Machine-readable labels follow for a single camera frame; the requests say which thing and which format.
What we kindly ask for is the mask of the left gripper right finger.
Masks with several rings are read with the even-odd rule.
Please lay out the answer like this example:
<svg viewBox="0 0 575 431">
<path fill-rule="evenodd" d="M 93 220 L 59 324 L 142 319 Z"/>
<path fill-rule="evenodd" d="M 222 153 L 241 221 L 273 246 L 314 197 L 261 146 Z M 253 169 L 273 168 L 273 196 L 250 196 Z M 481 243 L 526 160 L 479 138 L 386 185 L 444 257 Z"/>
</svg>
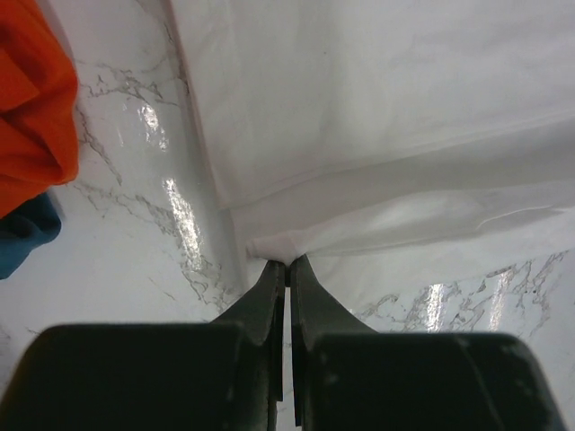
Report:
<svg viewBox="0 0 575 431">
<path fill-rule="evenodd" d="M 378 332 L 289 269 L 295 423 L 304 430 L 562 430 L 525 343 L 507 334 Z"/>
</svg>

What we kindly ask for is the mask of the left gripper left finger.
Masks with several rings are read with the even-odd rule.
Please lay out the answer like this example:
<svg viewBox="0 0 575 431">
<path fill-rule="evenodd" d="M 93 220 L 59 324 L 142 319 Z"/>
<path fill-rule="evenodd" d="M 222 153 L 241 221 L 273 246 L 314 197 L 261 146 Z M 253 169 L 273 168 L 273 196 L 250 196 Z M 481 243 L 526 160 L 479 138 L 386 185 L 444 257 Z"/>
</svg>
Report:
<svg viewBox="0 0 575 431">
<path fill-rule="evenodd" d="M 285 267 L 209 323 L 67 324 L 41 332 L 1 401 L 4 430 L 272 430 Z"/>
</svg>

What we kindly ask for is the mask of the white t shirt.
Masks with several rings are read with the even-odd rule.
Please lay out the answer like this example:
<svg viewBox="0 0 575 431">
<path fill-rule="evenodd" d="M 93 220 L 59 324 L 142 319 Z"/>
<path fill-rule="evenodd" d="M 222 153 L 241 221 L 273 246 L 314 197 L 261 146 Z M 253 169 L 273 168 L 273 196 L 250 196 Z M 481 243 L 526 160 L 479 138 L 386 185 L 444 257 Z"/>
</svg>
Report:
<svg viewBox="0 0 575 431">
<path fill-rule="evenodd" d="M 247 281 L 348 295 L 574 245 L 571 1 L 175 1 Z"/>
</svg>

